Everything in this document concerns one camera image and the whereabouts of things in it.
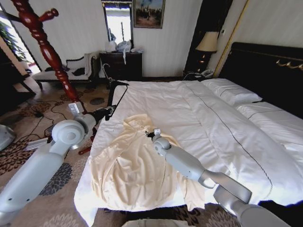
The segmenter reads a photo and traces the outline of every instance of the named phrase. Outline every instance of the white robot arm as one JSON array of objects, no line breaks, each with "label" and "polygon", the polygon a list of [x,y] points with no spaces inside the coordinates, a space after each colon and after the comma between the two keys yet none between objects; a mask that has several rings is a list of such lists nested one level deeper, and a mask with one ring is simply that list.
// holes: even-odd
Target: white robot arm
[{"label": "white robot arm", "polygon": [[115,109],[110,106],[82,115],[80,103],[69,106],[74,120],[57,123],[52,130],[53,141],[38,148],[0,194],[0,226],[10,223],[23,207],[39,195],[62,165],[67,151],[80,147],[91,136],[96,123]]},{"label": "white robot arm", "polygon": [[243,227],[289,227],[284,221],[267,209],[249,204],[251,191],[223,173],[205,169],[200,161],[185,150],[172,146],[161,137],[160,129],[145,133],[151,137],[159,155],[185,177],[198,181],[207,188],[217,188],[214,192],[216,201],[228,212],[237,216]]}]

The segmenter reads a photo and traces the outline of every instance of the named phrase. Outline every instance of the nightstand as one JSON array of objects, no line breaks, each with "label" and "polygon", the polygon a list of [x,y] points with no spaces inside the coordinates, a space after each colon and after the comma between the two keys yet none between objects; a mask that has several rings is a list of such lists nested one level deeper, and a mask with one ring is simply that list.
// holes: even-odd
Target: nightstand
[{"label": "nightstand", "polygon": [[183,80],[198,80],[198,81],[202,81],[205,80],[207,78],[205,78],[202,75],[197,75],[195,74],[195,72],[190,72],[190,71],[183,71]]},{"label": "nightstand", "polygon": [[126,64],[124,64],[123,53],[100,53],[102,64],[107,75],[116,80],[141,80],[142,79],[142,53],[126,53]]}]

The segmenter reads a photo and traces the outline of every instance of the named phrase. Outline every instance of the table lamp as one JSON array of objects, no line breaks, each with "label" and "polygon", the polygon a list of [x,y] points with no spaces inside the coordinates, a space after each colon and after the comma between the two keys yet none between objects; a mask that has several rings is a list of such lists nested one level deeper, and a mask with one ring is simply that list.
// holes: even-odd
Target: table lamp
[{"label": "table lamp", "polygon": [[203,51],[202,58],[197,61],[197,71],[204,71],[208,65],[212,53],[217,51],[217,39],[219,32],[206,32],[197,51]]}]

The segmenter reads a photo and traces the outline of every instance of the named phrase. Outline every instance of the patterned carpet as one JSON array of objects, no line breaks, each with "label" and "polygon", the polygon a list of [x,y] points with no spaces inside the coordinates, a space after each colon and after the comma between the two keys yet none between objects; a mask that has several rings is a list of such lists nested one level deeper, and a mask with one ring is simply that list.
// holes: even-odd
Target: patterned carpet
[{"label": "patterned carpet", "polygon": [[[11,127],[17,133],[15,141],[0,152],[0,191],[33,154],[33,150],[24,151],[27,143],[50,135],[53,125],[59,121],[72,119],[68,110],[69,99],[61,85],[44,83],[44,86],[42,92],[38,88],[34,89],[37,92],[34,98],[0,117],[0,124]],[[86,89],[83,84],[77,84],[75,87],[88,111],[107,105],[108,91],[104,85],[98,85],[96,89]],[[37,115],[37,112],[43,113],[43,116]],[[80,149],[90,145],[91,142],[87,141]],[[80,156],[78,151],[68,153],[64,164],[40,195],[22,209],[11,224],[12,227],[86,226],[74,207],[73,197],[89,153]],[[99,209],[93,226],[120,227],[128,220],[140,218],[186,220],[189,225],[197,227],[240,226],[235,217],[214,204],[207,204],[205,210],[194,209],[191,212],[188,212],[186,206],[145,212]]]}]

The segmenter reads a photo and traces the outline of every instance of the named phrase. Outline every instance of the framed painting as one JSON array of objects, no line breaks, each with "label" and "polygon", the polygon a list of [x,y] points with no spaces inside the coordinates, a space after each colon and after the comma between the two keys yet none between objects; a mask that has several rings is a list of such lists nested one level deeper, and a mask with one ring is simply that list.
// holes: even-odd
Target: framed painting
[{"label": "framed painting", "polygon": [[162,28],[165,0],[134,0],[134,27]]}]

